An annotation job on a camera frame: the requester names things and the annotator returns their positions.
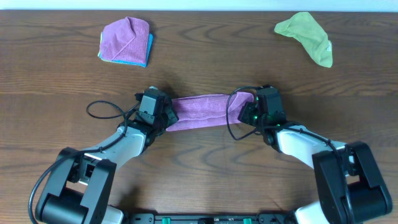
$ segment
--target wooden table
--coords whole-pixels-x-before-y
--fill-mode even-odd
[[[367,142],[396,206],[397,14],[313,12],[333,42],[332,68],[273,32],[293,14],[0,12],[0,223],[29,223],[30,191],[61,149],[83,149],[114,133],[121,120],[87,116],[88,103],[127,109],[152,85],[175,98],[270,83],[289,119],[331,139]],[[155,36],[147,68],[97,57],[104,26],[126,16],[148,21]],[[220,126],[165,133],[116,174],[109,203],[128,211],[256,213],[317,199],[311,168],[259,136],[233,141]],[[370,223],[396,223],[395,211]]]

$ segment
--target black mount base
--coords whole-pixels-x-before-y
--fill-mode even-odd
[[[267,212],[258,215],[153,215],[125,216],[123,224],[296,224],[294,212]]]

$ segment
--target folded purple cloth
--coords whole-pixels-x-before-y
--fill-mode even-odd
[[[225,108],[228,97],[225,94],[210,94],[172,100],[179,121],[166,131],[226,125]],[[228,108],[230,124],[240,123],[238,115],[247,101],[253,101],[253,94],[237,92],[232,96]]]
[[[107,61],[147,63],[149,24],[126,17],[107,25],[99,45],[101,58]]]

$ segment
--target yellow-green rag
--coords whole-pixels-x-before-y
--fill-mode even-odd
[[[303,45],[315,63],[330,68],[333,64],[328,34],[309,12],[299,12],[275,26],[275,32],[293,37]]]

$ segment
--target green connector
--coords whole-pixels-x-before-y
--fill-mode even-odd
[[[171,223],[171,219],[170,218],[163,218],[162,219],[162,224],[170,224]]]
[[[244,218],[243,224],[251,224],[251,218]]]

